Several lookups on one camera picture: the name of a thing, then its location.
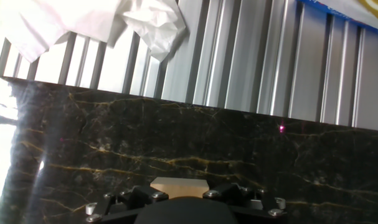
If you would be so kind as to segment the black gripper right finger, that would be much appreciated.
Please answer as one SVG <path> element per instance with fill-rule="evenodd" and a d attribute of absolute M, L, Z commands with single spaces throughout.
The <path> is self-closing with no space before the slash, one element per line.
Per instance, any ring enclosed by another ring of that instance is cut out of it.
<path fill-rule="evenodd" d="M 204 192 L 202 198 L 225 204 L 239 223 L 286 222 L 285 199 L 265 189 L 222 184 Z"/>

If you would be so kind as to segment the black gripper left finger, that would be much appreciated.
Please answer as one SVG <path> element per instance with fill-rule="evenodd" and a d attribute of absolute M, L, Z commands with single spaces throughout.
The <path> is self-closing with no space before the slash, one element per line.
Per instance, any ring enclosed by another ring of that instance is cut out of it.
<path fill-rule="evenodd" d="M 108 192 L 96 203 L 85 206 L 85 223 L 133 223 L 145 206 L 169 199 L 166 192 L 149 185 L 137 185 L 119 193 Z"/>

